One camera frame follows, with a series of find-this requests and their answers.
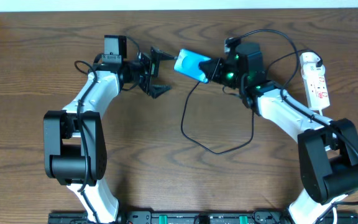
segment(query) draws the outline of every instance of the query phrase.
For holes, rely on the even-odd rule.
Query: wooden tabletop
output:
[[[60,110],[86,77],[73,62],[103,51],[104,34],[129,35],[143,52],[186,48],[223,57],[223,41],[255,29],[288,34],[317,51],[326,66],[331,106],[324,115],[348,118],[358,130],[358,9],[0,13],[0,223],[45,223],[54,210],[83,210],[80,201],[44,171],[43,116]],[[256,34],[264,61],[290,53],[285,39]],[[134,47],[128,45],[129,56]],[[283,83],[295,59],[270,78]],[[214,156],[180,132],[185,98],[196,83],[163,62],[159,82],[173,89],[156,100],[139,88],[122,92],[103,118],[108,149],[105,178],[125,205],[154,210],[285,208],[303,186],[298,147],[278,126],[255,117],[251,144]],[[306,103],[298,75],[289,92]],[[247,141],[251,112],[214,83],[191,96],[185,131],[215,151]],[[358,192],[348,200],[358,200]],[[358,206],[340,206],[355,210]]]

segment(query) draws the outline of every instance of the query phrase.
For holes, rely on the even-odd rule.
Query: green light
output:
[[[231,78],[233,78],[234,73],[232,73],[232,72],[231,72],[231,73],[228,73],[226,76],[227,76],[228,79],[231,79]]]

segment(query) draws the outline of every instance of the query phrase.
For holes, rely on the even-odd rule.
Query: white backdrop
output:
[[[0,0],[0,12],[358,7],[358,0]]]

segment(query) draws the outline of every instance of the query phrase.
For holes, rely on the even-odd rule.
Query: blue object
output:
[[[206,78],[204,72],[198,68],[200,62],[205,62],[207,60],[210,60],[210,58],[186,49],[181,49],[173,69],[190,78],[194,78],[203,83],[208,83],[209,80]]]

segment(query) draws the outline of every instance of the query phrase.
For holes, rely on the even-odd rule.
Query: white power strip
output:
[[[300,56],[301,73],[305,84],[308,107],[311,110],[319,111],[321,114],[321,110],[329,106],[329,97],[324,77],[326,68],[324,65],[317,67],[317,63],[320,60],[313,52],[306,52]]]

